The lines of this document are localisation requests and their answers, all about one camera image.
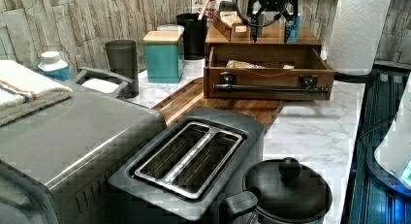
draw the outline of marble countertop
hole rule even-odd
[[[149,83],[139,74],[140,95],[131,102],[149,108],[203,76],[204,61],[185,61],[178,84]],[[284,101],[264,138],[264,159],[295,157],[320,174],[332,190],[324,223],[340,223],[360,120],[364,84],[335,81],[329,101]]]

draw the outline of teal canister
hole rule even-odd
[[[183,71],[181,32],[150,31],[143,41],[148,82],[179,83]]]
[[[56,80],[70,80],[69,65],[61,60],[58,51],[42,53],[42,62],[39,64],[40,73]]]

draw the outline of wooden lid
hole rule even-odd
[[[144,37],[145,43],[177,43],[181,33],[178,31],[149,31]]]

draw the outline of canister lid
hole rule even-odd
[[[47,64],[56,63],[60,60],[60,53],[58,51],[47,51],[42,53],[42,62]]]
[[[257,212],[286,223],[308,223],[323,217],[332,204],[326,181],[294,158],[254,165],[244,177],[245,190],[257,191]]]
[[[177,43],[181,37],[178,31],[149,31],[144,37],[145,43]]]

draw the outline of black metal holder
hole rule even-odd
[[[302,95],[327,95],[327,87],[317,87],[317,77],[300,77],[300,86],[261,86],[237,85],[236,75],[225,73],[220,76],[220,83],[213,86],[214,90],[222,92],[259,92],[259,93],[292,93]]]

